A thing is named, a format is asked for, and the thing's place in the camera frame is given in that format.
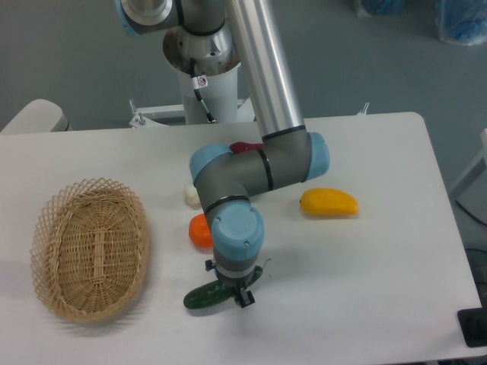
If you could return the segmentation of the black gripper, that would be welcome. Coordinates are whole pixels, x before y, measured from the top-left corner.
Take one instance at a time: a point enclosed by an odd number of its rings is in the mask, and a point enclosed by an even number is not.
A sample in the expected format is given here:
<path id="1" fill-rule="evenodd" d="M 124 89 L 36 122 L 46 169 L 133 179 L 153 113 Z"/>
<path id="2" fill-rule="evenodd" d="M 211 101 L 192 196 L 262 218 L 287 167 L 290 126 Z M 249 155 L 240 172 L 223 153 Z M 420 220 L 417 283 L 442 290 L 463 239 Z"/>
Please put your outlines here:
<path id="1" fill-rule="evenodd" d="M 254 304 L 254 296 L 248 289 L 259 279 L 259 266 L 254 265 L 243 271 L 228 271 L 214 259 L 205 261 L 206 271 L 215 271 L 216 281 L 205 285 L 210 300 L 226 300 L 233 297 L 240 308 Z"/>

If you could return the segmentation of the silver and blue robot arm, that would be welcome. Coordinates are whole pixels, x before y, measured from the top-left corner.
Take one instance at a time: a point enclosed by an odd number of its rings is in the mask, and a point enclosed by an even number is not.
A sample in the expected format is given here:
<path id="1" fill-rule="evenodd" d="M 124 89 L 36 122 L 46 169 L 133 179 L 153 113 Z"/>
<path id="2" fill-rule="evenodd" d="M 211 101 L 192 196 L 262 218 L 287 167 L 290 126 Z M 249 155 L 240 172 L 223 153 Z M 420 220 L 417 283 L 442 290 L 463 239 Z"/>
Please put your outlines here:
<path id="1" fill-rule="evenodd" d="M 289 78 L 282 43 L 267 1 L 118 1 L 126 32 L 171 27 L 213 40 L 228 29 L 222 49 L 235 49 L 247 77 L 262 146 L 235 154 L 224 144 L 200 148 L 189 162 L 213 240 L 205 267 L 216 280 L 190 291 L 187 309 L 227 299 L 241 307 L 254 298 L 250 286 L 263 270 L 256 264 L 264 240 L 261 214 L 250 198 L 322 176 L 329 168 L 323 137 L 308 132 Z"/>

